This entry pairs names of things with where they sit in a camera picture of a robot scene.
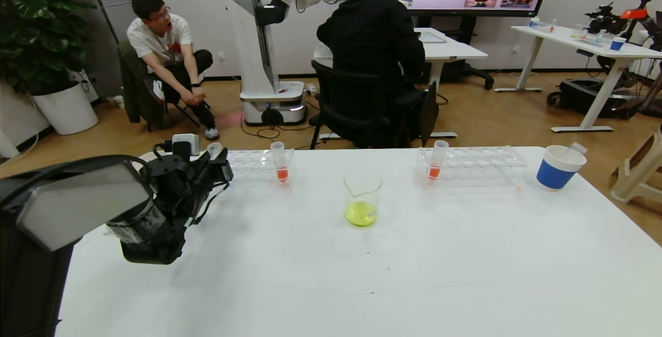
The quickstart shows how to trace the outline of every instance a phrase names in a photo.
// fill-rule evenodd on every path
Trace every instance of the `sneaker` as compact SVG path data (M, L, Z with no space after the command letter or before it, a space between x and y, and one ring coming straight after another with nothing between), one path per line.
M213 128L206 128L205 129L205 138L208 141L215 141L220 138L220 135L218 134L218 130L216 127Z
M161 101L165 101L166 96L163 94L163 83L160 80L154 80L152 83L152 91L154 95Z

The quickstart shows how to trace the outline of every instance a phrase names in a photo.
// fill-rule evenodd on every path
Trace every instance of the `blue cup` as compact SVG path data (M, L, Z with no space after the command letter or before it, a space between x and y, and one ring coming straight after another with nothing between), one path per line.
M549 146L536 178L543 186L560 190L584 165L586 165L586 157L574 149Z
M623 44L625 43L625 39L622 37L614 37L614 40L612 40L612 46L610 47L611 50L619 51L620 48L623 47Z

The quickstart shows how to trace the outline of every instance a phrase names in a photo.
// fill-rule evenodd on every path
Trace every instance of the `person's hair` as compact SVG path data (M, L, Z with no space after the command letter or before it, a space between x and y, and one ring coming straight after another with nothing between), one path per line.
M149 15L152 14L152 12L159 12L161 7L165 4L166 3L164 3L163 0L131 0L133 12L135 12L140 19L147 20L149 20Z

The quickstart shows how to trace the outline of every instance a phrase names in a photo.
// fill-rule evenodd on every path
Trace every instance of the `man's hand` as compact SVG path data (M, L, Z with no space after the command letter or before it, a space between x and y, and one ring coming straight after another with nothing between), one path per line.
M205 94L205 92L203 91L203 88L201 88L201 87L194 87L192 91L193 91L193 95L194 95L197 99L199 99L199 103L202 103L202 102L205 100L205 98L206 98L206 94Z
M196 97L193 93L189 92L188 90L185 91L184 93L180 93L179 95L182 97L182 101L184 101L184 103L188 104L189 106L197 106L202 102L201 99Z

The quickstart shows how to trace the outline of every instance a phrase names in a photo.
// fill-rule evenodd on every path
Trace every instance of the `desk leg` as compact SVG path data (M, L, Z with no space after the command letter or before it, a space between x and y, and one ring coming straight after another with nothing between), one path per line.
M439 81L442 79L442 70L444 69L444 62L434 61L432 62L432 69L430 70L430 82L428 87L432 85L433 82L437 82L437 93L439 93Z
M584 121L582 121L579 127L556 127L556 128L551 128L551 130L555 133L612 131L613 129L611 127L594 127L593 124L598 118L598 115L600 115L600 111L602 111L603 108L605 107L605 103L607 102L607 99L609 99L609 96L614 91L614 88L616 84L619 82L619 78L623 74L623 71L625 70L627 64L629 63L629 60L630 60L629 58L615 60L614 66L612 67L611 71L609 71L609 76L607 76L607 80L605 80L605 83L603 83L603 87L600 88L598 95L595 97L593 104L591 105L591 108L589 109L588 113L586 113L586 117L584 118Z
M528 61L526 61L526 66L524 67L522 74L520 75L520 80L517 81L516 87L498 87L494 91L540 91L539 87L525 87L526 81L531 74L531 69L534 68L534 63L536 63L537 54L540 51L542 45L542 37L536 37L534 40L534 46L531 48L531 55L529 56Z
M437 93L439 93L439 81L442 80L442 70L444 69L444 62L434 61L432 62L432 70L430 71L430 83L428 86L432 85L433 82L437 82ZM457 137L456 133L453 132L434 132L430 137Z

